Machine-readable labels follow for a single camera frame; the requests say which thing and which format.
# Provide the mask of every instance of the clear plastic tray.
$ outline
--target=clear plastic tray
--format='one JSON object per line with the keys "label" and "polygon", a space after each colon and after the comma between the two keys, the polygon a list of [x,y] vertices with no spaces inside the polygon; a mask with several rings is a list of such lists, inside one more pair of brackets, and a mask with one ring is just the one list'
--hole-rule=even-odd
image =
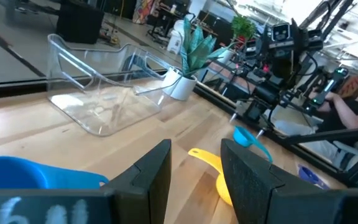
{"label": "clear plastic tray", "polygon": [[158,113],[170,98],[155,69],[172,66],[134,45],[73,49],[55,34],[48,42],[48,99],[92,134],[109,136]]}

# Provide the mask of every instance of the purple object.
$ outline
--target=purple object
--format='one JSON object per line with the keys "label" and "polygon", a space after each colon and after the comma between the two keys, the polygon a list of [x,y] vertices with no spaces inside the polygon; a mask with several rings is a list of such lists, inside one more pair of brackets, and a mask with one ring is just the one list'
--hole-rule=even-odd
{"label": "purple object", "polygon": [[311,184],[318,185],[322,189],[329,190],[329,187],[326,183],[324,183],[316,174],[314,174],[311,170],[308,168],[299,165],[299,178],[302,180],[305,180]]}

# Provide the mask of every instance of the blue bowl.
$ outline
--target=blue bowl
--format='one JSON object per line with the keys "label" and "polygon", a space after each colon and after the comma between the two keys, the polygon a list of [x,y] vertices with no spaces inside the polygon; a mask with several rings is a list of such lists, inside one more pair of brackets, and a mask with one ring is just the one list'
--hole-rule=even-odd
{"label": "blue bowl", "polygon": [[99,174],[0,157],[0,189],[98,189],[108,181]]}
{"label": "blue bowl", "polygon": [[269,162],[273,162],[273,158],[270,155],[269,151],[266,149],[262,143],[258,141],[258,139],[255,138],[255,136],[250,133],[248,130],[246,130],[243,127],[235,126],[234,127],[234,133],[233,133],[233,139],[234,141],[244,147],[249,147],[251,145],[257,146],[264,154],[267,156],[267,159]]}

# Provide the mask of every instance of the metal pole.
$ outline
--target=metal pole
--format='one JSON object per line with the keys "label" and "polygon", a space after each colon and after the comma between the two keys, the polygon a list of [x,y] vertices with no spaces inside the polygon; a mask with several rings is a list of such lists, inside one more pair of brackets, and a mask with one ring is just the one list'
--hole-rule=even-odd
{"label": "metal pole", "polygon": [[237,16],[242,17],[242,15],[237,12],[236,8],[230,0],[226,0],[226,2],[229,4],[230,8],[234,11],[234,13],[236,13]]}
{"label": "metal pole", "polygon": [[[331,11],[333,11],[342,0],[327,0],[331,6]],[[320,3],[310,15],[299,25],[299,28],[306,29],[310,24],[312,24],[318,17],[322,16],[328,8],[324,4]]]}
{"label": "metal pole", "polygon": [[326,131],[316,134],[308,134],[305,136],[290,136],[283,138],[283,140],[288,144],[299,144],[304,142],[313,142],[313,141],[324,141],[324,140],[336,140],[341,138],[349,137],[358,137],[358,129],[343,129],[337,131]]}
{"label": "metal pole", "polygon": [[334,19],[328,24],[327,28],[323,31],[323,40],[334,29],[335,25],[339,22],[342,16],[346,13],[347,9],[352,5],[353,0],[346,0],[339,9],[338,13],[334,16]]}

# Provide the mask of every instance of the green plant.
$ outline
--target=green plant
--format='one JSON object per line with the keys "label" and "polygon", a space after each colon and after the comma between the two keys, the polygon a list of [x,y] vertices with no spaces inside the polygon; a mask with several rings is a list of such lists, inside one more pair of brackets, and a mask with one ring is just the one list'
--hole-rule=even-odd
{"label": "green plant", "polygon": [[234,19],[231,22],[231,29],[234,32],[233,41],[239,36],[249,39],[255,32],[255,24],[244,16],[234,16]]}
{"label": "green plant", "polygon": [[209,35],[204,39],[203,30],[200,26],[196,26],[195,31],[191,34],[191,24],[187,18],[185,18],[183,28],[185,36],[182,40],[180,55],[181,72],[185,78],[191,78],[196,71],[206,68],[231,46],[213,52],[216,38]]}

